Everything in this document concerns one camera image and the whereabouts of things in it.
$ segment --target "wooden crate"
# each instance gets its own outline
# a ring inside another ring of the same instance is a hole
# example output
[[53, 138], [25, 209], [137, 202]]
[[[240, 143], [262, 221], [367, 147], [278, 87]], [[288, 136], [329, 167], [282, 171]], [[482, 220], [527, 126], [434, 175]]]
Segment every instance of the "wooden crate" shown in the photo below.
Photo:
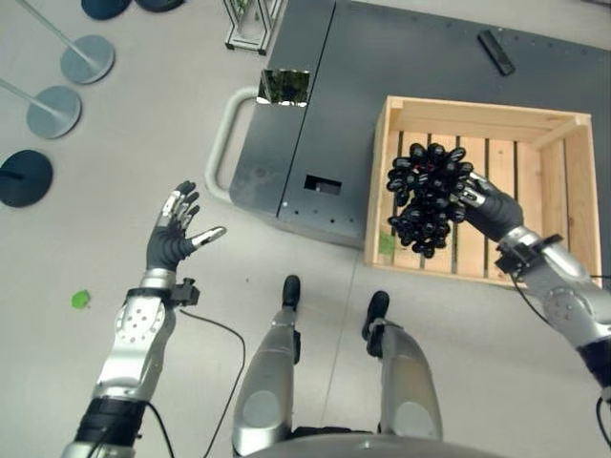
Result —
[[465, 160], [517, 199], [525, 225], [560, 234], [565, 246], [600, 274], [599, 213], [590, 115], [478, 103], [389, 96], [378, 118], [369, 188], [365, 262], [374, 267], [506, 283], [495, 266], [496, 243], [468, 222], [454, 224], [448, 248], [431, 260], [404, 247], [392, 233], [392, 160], [414, 142], [462, 146]]

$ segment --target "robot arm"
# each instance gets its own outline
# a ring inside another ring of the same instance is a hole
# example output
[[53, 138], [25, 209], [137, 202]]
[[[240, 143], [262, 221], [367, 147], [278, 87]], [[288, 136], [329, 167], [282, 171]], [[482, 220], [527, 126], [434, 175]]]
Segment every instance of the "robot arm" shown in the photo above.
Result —
[[134, 441], [163, 367], [163, 352], [176, 323], [174, 308], [198, 301], [193, 281], [176, 285], [179, 262], [226, 233], [215, 227], [191, 239], [186, 229], [200, 207], [195, 184], [185, 181], [167, 199], [149, 239], [146, 271], [128, 291], [115, 320], [115, 342], [87, 412], [63, 458], [132, 458]]
[[524, 227], [515, 200], [485, 178], [472, 174], [459, 196], [467, 203], [467, 220], [498, 241], [496, 265], [521, 277], [543, 304], [548, 323], [581, 355], [611, 405], [611, 295], [594, 284], [586, 269], [559, 243]]

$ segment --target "green leaf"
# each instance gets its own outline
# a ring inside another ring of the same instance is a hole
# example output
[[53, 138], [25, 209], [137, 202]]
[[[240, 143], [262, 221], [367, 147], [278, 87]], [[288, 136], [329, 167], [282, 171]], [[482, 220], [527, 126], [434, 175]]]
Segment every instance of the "green leaf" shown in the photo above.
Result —
[[380, 233], [378, 253], [380, 255], [392, 255], [394, 253], [394, 237], [391, 234]]
[[91, 296], [89, 295], [89, 291], [83, 289], [82, 291], [78, 291], [73, 294], [73, 307], [77, 310], [82, 310], [89, 303], [89, 299]]

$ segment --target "gray table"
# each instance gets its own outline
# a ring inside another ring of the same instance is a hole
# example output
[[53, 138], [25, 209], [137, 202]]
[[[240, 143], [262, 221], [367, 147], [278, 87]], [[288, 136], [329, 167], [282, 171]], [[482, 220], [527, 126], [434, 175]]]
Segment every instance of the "gray table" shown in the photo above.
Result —
[[[516, 72], [477, 42], [493, 29]], [[309, 70], [306, 109], [258, 106], [230, 194], [287, 230], [362, 246], [375, 121], [388, 94], [592, 114], [603, 271], [611, 272], [611, 52], [358, 2], [291, 0], [270, 68]], [[341, 182], [338, 195], [306, 177]]]

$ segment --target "robot leg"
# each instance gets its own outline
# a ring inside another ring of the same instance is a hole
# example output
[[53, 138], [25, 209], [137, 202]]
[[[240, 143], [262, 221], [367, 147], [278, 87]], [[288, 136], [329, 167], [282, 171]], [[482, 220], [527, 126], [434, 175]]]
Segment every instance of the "robot leg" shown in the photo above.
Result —
[[300, 352], [295, 330], [298, 300], [299, 279], [288, 277], [283, 307], [248, 367], [236, 403], [232, 443], [239, 456], [271, 447], [291, 433], [293, 365]]
[[412, 336], [385, 320], [388, 303], [386, 293], [376, 293], [363, 328], [368, 353], [382, 360], [380, 432], [441, 440], [441, 413], [429, 363]]

